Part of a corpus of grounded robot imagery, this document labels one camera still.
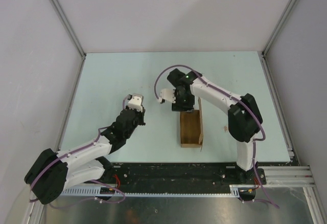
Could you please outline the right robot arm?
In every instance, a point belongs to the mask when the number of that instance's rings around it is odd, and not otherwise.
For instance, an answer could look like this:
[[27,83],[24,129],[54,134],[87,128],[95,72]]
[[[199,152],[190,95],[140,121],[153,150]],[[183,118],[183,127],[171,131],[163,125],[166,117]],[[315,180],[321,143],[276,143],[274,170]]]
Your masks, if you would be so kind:
[[229,134],[237,142],[235,177],[242,184],[249,183],[256,170],[254,143],[266,138],[263,118],[254,96],[227,91],[195,70],[186,74],[175,68],[167,80],[173,88],[162,89],[157,99],[160,103],[170,102],[173,111],[193,112],[195,99],[200,98],[227,115]]

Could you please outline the brown cardboard box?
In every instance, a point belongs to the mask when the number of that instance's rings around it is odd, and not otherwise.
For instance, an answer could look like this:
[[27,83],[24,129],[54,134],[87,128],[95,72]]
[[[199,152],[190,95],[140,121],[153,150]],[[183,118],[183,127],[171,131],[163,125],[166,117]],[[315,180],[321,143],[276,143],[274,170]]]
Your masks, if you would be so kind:
[[180,145],[182,148],[200,148],[203,146],[203,119],[201,99],[197,100],[198,109],[191,113],[180,112]]

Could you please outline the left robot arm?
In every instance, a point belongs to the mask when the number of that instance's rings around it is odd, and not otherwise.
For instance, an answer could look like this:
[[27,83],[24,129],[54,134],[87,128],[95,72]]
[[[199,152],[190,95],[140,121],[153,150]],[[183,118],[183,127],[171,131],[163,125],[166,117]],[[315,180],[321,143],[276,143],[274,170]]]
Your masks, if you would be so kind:
[[47,205],[72,186],[93,180],[109,182],[113,170],[106,156],[122,148],[135,129],[145,125],[144,116],[143,106],[126,106],[110,126],[99,128],[90,142],[66,151],[42,151],[24,178],[35,199]]

